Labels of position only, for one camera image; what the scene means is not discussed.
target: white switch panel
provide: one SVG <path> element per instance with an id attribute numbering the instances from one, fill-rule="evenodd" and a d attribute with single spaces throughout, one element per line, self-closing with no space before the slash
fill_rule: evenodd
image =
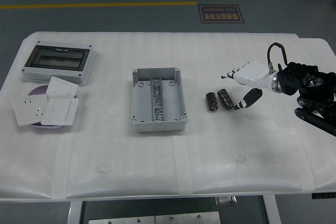
<path id="1" fill-rule="evenodd" d="M 78 85 L 53 76 L 49 82 L 46 94 L 49 98 L 74 98 Z"/>
<path id="2" fill-rule="evenodd" d="M 78 98 L 51 98 L 42 117 L 42 125 L 73 125 Z"/>
<path id="3" fill-rule="evenodd" d="M 39 123 L 45 113 L 47 96 L 45 94 L 28 95 L 12 99 L 17 124 L 19 126 Z"/>

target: gray junction box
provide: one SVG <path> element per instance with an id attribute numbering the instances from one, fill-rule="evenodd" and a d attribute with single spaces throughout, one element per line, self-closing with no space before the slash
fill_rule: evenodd
<path id="1" fill-rule="evenodd" d="M 188 117 L 185 111 L 179 68 L 132 70 L 134 131 L 183 130 Z"/>
<path id="2" fill-rule="evenodd" d="M 22 74 L 26 81 L 48 82 L 55 76 L 84 86 L 94 58 L 91 45 L 38 41 Z"/>

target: electrolytic capacitor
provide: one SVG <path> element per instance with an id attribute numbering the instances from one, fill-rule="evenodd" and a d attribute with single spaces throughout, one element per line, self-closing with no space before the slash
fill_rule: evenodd
<path id="1" fill-rule="evenodd" d="M 227 93 L 227 91 L 225 89 L 221 89 L 217 92 L 220 101 L 222 102 L 224 108 L 226 110 L 230 110 L 232 109 L 235 105 L 233 104 L 229 94 Z"/>
<path id="2" fill-rule="evenodd" d="M 218 110 L 218 102 L 217 102 L 215 93 L 210 92 L 205 95 L 205 98 L 208 103 L 208 107 L 210 111 Z"/>

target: wall socket panel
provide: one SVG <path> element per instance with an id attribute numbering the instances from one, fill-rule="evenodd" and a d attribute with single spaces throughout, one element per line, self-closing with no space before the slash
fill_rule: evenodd
<path id="1" fill-rule="evenodd" d="M 12 99 L 17 124 L 19 126 L 39 123 L 48 103 L 47 95 L 28 95 L 25 98 Z"/>

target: metal plate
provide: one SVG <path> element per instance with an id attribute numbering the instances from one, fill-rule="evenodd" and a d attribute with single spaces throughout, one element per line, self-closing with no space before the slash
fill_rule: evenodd
<path id="1" fill-rule="evenodd" d="M 155 217 L 156 224 L 221 224 L 218 212 L 199 212 L 183 215 L 161 215 Z"/>
<path id="2" fill-rule="evenodd" d="M 155 224 L 154 216 L 105 219 L 105 220 L 90 220 L 89 224 Z"/>

